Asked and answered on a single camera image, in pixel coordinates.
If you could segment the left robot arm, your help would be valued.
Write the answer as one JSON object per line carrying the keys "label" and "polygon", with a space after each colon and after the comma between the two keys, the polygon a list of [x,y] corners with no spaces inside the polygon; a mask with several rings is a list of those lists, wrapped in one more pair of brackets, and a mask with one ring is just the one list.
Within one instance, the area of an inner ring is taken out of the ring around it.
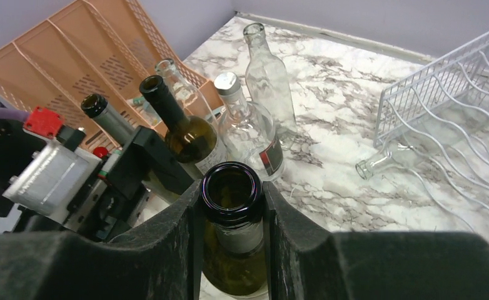
{"label": "left robot arm", "polygon": [[0,102],[0,233],[68,230],[109,241],[134,227],[150,195],[173,203],[192,184],[156,131],[130,125],[100,94],[81,109],[117,149],[87,151],[84,129],[58,113]]}

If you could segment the green wine bottle white label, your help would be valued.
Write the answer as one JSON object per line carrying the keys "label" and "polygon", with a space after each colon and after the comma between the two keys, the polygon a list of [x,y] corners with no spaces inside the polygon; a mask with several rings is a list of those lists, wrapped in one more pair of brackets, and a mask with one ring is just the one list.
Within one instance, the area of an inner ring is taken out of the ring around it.
{"label": "green wine bottle white label", "polygon": [[261,179],[241,162],[222,162],[201,180],[198,201],[206,218],[205,278],[235,299],[256,299],[266,294]]}

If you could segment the green wine bottle dark label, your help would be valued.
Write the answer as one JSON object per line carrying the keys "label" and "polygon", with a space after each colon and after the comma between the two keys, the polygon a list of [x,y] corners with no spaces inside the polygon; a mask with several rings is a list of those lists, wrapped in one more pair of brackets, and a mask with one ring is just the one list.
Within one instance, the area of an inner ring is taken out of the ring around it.
{"label": "green wine bottle dark label", "polygon": [[139,91],[167,127],[164,141],[171,154],[194,179],[226,162],[228,152],[216,129],[205,119],[188,116],[159,75],[145,78]]}

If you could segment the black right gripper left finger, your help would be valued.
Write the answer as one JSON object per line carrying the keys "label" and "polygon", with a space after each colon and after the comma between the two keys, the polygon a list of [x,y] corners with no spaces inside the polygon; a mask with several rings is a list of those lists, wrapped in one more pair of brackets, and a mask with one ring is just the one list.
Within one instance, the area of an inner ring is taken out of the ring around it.
{"label": "black right gripper left finger", "polygon": [[0,235],[0,299],[198,299],[204,218],[194,182],[108,243],[69,231]]}

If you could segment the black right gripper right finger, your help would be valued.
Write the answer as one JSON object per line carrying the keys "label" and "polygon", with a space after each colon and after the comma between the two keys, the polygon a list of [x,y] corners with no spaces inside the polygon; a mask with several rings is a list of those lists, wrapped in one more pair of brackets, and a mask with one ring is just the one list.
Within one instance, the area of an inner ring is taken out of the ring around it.
{"label": "black right gripper right finger", "polygon": [[489,299],[489,243],[468,232],[329,232],[263,185],[270,299]]}

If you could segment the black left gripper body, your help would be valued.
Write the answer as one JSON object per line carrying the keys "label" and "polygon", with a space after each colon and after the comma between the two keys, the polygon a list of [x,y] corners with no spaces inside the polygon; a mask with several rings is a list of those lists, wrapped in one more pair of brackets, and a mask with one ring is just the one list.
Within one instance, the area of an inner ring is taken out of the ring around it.
{"label": "black left gripper body", "polygon": [[149,171],[178,196],[193,182],[159,134],[144,126],[134,130],[124,147],[97,157],[102,160],[97,178],[69,205],[70,217],[54,221],[93,241],[109,241],[134,226],[153,193],[143,184]]}

